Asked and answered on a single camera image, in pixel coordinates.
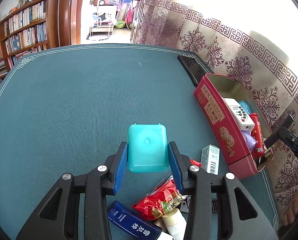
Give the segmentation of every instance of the purple plastic bag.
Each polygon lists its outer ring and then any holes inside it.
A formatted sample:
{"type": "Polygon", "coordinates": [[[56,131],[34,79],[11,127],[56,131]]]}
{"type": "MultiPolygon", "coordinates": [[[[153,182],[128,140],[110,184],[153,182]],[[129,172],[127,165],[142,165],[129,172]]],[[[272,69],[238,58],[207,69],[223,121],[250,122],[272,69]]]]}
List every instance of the purple plastic bag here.
{"type": "Polygon", "coordinates": [[[256,147],[257,141],[247,131],[241,131],[242,136],[248,145],[249,151],[253,151],[256,147]]]}

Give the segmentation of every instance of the red tin box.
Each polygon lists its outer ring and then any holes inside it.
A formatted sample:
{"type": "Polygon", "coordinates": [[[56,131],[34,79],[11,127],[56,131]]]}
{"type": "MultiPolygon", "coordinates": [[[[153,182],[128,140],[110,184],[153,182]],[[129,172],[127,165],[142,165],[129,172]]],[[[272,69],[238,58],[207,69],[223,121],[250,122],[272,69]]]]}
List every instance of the red tin box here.
{"type": "Polygon", "coordinates": [[[257,174],[273,159],[272,156],[256,167],[238,125],[222,99],[234,98],[237,102],[245,101],[251,112],[258,115],[264,138],[272,133],[257,104],[238,81],[222,75],[206,74],[193,94],[216,135],[230,172],[238,179],[257,174]]]}

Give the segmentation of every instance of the white remote control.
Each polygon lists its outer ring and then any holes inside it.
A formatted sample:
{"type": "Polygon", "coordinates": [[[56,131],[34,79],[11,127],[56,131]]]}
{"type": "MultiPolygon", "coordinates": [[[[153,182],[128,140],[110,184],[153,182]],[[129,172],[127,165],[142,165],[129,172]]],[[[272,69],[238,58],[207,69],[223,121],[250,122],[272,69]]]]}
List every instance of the white remote control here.
{"type": "Polygon", "coordinates": [[[255,127],[255,123],[250,116],[242,108],[239,103],[233,98],[223,98],[226,105],[229,107],[231,114],[233,115],[239,129],[241,131],[252,131],[255,127]]]}

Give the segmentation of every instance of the doorway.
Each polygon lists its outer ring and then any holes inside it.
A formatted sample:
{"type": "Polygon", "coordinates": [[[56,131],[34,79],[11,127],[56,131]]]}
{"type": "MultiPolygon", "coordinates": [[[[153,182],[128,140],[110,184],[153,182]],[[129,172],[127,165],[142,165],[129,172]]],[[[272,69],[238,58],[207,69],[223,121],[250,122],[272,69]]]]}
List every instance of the doorway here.
{"type": "Polygon", "coordinates": [[[81,44],[130,43],[136,0],[82,0],[81,44]]]}

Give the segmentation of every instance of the table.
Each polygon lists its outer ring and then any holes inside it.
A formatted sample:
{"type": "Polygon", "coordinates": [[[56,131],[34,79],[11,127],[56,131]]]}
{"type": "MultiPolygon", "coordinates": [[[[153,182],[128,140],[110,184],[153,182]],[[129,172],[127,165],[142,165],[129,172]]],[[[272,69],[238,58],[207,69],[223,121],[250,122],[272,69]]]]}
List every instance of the table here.
{"type": "MultiPolygon", "coordinates": [[[[61,174],[103,164],[128,141],[131,124],[165,125],[168,141],[196,160],[207,145],[218,146],[178,55],[197,57],[148,45],[76,45],[28,55],[12,69],[0,87],[0,225],[11,239],[61,174]]],[[[219,174],[227,171],[221,154],[219,174]]],[[[166,174],[127,170],[108,205],[130,207],[166,174]]],[[[277,228],[267,171],[243,184],[277,228]]],[[[131,239],[110,227],[114,240],[131,239]]],[[[79,233],[82,239],[82,225],[79,233]]]]}

